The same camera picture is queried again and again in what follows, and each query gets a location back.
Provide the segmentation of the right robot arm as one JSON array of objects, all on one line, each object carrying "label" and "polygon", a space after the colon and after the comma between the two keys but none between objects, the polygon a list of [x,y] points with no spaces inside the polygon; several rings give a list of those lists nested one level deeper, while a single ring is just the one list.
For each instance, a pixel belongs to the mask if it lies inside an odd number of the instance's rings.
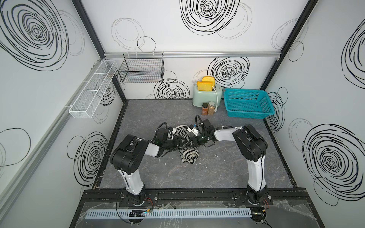
[{"label": "right robot arm", "polygon": [[268,144],[251,124],[215,128],[209,120],[204,120],[189,125],[187,131],[194,146],[205,145],[209,141],[235,142],[248,164],[247,200],[252,205],[258,205],[264,201],[264,196],[268,192],[264,174]]}]

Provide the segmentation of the black white knitted scarf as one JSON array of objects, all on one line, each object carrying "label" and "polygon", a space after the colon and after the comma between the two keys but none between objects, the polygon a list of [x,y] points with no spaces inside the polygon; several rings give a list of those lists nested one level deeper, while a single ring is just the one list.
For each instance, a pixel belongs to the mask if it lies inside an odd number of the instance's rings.
[{"label": "black white knitted scarf", "polygon": [[190,132],[188,131],[187,125],[179,125],[176,128],[174,136],[181,136],[183,139],[183,144],[178,147],[178,152],[183,163],[187,162],[189,164],[194,164],[199,158],[199,151],[196,146],[194,146],[191,141]]}]

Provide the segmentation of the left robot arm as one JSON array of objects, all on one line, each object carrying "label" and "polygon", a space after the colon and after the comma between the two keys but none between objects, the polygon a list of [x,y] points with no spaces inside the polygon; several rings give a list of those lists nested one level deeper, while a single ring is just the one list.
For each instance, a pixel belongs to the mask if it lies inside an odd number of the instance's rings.
[{"label": "left robot arm", "polygon": [[129,202],[140,206],[145,199],[145,184],[139,167],[144,156],[163,157],[168,152],[176,151],[189,140],[177,134],[177,130],[162,123],[155,131],[152,140],[138,138],[128,134],[112,152],[109,162],[121,174],[126,184],[126,197]]}]

